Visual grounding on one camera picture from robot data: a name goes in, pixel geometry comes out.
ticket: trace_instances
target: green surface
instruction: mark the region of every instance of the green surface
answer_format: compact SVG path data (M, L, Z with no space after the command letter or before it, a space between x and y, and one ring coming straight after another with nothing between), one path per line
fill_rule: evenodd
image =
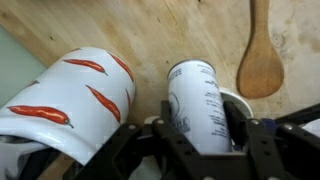
M46 67L0 25L0 107Z

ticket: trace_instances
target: wooden cutting board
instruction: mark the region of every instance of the wooden cutting board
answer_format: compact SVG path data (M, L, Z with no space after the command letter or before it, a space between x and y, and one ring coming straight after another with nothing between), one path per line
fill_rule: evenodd
M254 114L278 117L320 102L320 2L271 0L269 32L285 69L284 85L250 100ZM123 58L137 82L129 120L159 115L167 73L183 59L209 61L219 85L236 92L250 31L248 0L0 0L0 23L50 66L81 46Z

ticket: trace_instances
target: wooden spatula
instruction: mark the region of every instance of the wooden spatula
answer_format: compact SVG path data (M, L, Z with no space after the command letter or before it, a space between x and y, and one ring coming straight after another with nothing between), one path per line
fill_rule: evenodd
M268 31L269 0L251 0L251 36L237 75L239 93L249 99L275 93L284 78L283 65Z

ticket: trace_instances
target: black mechanical arm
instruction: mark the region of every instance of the black mechanical arm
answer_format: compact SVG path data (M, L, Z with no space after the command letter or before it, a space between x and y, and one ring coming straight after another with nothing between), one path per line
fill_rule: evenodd
M224 102L224 109L241 153L201 156L170 124L169 103L163 101L159 119L143 127L121 125L86 166L74 163L64 179L128 179L149 155L163 180L320 179L320 139L299 127L320 117L320 105L276 121L247 119L232 102Z

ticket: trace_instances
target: wooden surface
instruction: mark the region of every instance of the wooden surface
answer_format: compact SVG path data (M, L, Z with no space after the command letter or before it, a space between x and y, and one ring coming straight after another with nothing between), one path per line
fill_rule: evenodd
M285 79L272 96L248 101L255 117L274 118L320 102L319 8L317 0L270 1L270 37ZM250 10L249 0L0 0L0 23L47 66L81 46L123 58L137 82L129 119L142 123L159 114L167 73L183 59L209 61L219 85L236 92Z
M251 34L237 74L238 92L249 99L265 98L277 92L284 70L268 29L269 0L250 0Z
M63 174L69 169L73 162L74 160L71 157L60 154L38 177L38 180L62 180Z

